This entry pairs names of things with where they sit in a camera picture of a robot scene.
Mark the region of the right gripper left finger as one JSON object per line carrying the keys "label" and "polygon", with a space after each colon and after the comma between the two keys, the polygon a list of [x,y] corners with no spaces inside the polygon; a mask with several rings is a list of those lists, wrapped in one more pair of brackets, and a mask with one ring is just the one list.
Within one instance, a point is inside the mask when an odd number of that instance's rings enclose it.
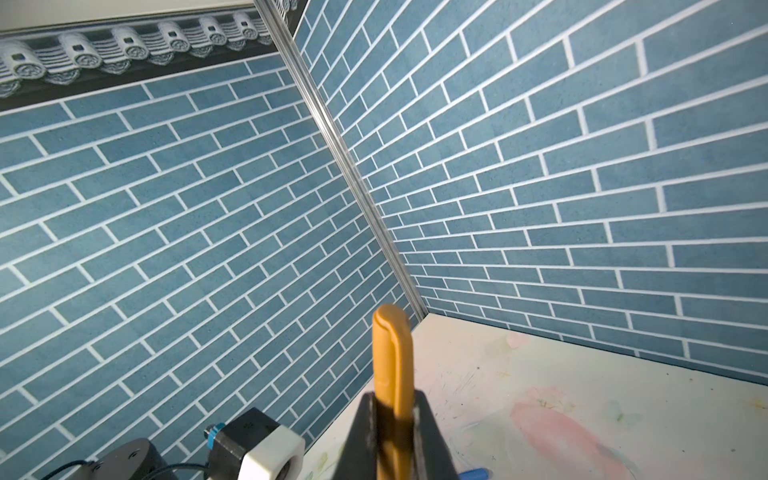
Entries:
{"label": "right gripper left finger", "polygon": [[377,417],[374,393],[365,393],[344,443],[333,480],[377,479]]}

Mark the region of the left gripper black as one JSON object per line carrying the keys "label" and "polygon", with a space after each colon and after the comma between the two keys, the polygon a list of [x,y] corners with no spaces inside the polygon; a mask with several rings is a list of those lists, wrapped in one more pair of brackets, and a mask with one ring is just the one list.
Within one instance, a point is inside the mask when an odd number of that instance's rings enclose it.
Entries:
{"label": "left gripper black", "polygon": [[43,479],[139,480],[177,479],[178,471],[207,474],[207,465],[168,464],[154,444],[140,438],[129,441],[96,460],[70,461],[43,476]]}

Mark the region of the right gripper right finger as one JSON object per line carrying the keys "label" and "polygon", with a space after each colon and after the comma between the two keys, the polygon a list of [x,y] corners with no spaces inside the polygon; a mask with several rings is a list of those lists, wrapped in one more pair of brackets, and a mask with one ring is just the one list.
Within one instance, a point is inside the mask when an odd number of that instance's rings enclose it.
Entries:
{"label": "right gripper right finger", "polygon": [[416,390],[413,407],[413,469],[419,480],[458,480],[452,454],[426,395]]}

